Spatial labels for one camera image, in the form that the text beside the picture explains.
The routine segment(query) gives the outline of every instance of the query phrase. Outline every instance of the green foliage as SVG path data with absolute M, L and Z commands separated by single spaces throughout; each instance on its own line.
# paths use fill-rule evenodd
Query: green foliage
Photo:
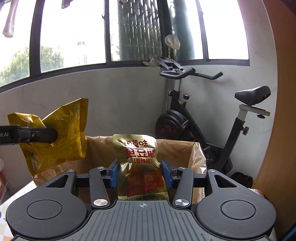
M 59 69 L 64 66 L 61 53 L 51 47 L 41 46 L 41 70 L 42 72 Z M 20 49 L 14 53 L 10 64 L 0 71 L 0 85 L 29 76 L 29 47 Z

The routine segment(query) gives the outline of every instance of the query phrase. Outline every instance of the white wall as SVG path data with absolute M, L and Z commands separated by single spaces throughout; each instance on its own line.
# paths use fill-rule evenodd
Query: white wall
M 274 38 L 265 7 L 261 0 L 239 0 L 249 48 L 250 66 L 198 65 L 197 72 L 214 75 L 224 73 L 217 80 L 187 77 L 182 81 L 181 94 L 191 95 L 187 109 L 205 137 L 225 145 L 240 101 L 236 91 L 268 85 L 271 96 L 256 105 L 271 112 L 270 117 L 259 119 L 248 113 L 245 125 L 250 128 L 247 136 L 241 135 L 231 154 L 233 170 L 256 178 L 269 142 L 276 107 L 277 62 Z
M 166 80 L 159 68 L 99 69 L 60 75 L 0 93 L 0 125 L 11 112 L 44 118 L 78 98 L 89 99 L 86 135 L 148 134 L 164 112 Z M 4 174 L 12 189 L 32 180 L 19 145 L 0 146 Z

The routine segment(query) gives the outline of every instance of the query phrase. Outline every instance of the yellow snack package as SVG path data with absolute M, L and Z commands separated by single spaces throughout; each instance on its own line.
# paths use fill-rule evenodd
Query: yellow snack package
M 113 135 L 120 165 L 117 175 L 119 200 L 168 200 L 156 139 L 147 135 Z
M 65 161 L 85 157 L 85 126 L 88 99 L 78 99 L 58 108 L 43 120 L 33 114 L 11 113 L 10 125 L 29 128 L 54 128 L 58 138 L 53 143 L 20 143 L 28 169 L 32 176 Z

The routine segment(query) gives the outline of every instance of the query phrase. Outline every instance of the window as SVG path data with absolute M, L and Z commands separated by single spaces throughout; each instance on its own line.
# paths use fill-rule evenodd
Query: window
M 209 59 L 249 59 L 237 0 L 200 0 Z
M 248 60 L 237 0 L 167 0 L 172 34 L 181 43 L 176 60 Z
M 112 61 L 162 56 L 156 0 L 109 1 Z
M 45 0 L 41 25 L 41 72 L 105 63 L 104 1 Z
M 4 4 L 0 11 L 0 85 L 29 76 L 29 45 L 36 0 L 20 1 L 15 15 L 14 36 L 6 38 L 2 31 L 10 9 Z

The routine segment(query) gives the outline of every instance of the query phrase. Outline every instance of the black saddle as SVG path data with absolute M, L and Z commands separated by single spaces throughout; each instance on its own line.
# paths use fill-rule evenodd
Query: black saddle
M 270 88 L 266 85 L 254 89 L 238 91 L 234 97 L 246 105 L 256 105 L 271 94 Z

